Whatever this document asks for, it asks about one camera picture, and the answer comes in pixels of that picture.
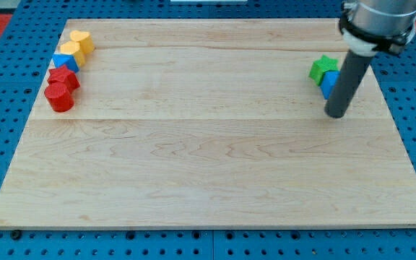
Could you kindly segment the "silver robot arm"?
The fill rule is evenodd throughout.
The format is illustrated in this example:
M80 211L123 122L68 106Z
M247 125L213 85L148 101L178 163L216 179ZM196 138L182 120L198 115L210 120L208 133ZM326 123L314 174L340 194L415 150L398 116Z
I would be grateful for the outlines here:
M359 56L397 56L416 34L416 0L344 0L339 29Z

